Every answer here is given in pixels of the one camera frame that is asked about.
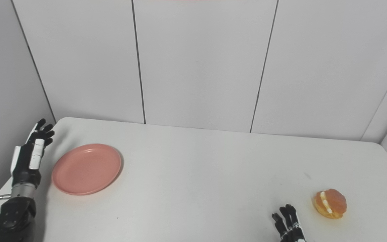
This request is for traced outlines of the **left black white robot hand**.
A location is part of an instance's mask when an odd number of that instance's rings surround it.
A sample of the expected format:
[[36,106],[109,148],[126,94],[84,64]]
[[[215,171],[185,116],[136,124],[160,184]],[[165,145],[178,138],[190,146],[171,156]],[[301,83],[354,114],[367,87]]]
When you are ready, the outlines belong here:
[[55,132],[52,124],[46,124],[43,118],[31,130],[25,144],[15,146],[10,167],[12,187],[17,184],[32,184],[37,188],[41,183],[39,168],[45,148],[53,142]]

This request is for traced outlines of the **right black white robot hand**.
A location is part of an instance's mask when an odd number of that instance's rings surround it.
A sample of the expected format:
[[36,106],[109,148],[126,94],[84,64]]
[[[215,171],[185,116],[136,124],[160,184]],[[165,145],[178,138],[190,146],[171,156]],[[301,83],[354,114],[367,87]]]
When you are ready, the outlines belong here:
[[307,241],[294,206],[286,204],[279,208],[279,213],[272,213],[271,217],[280,236],[280,242]]

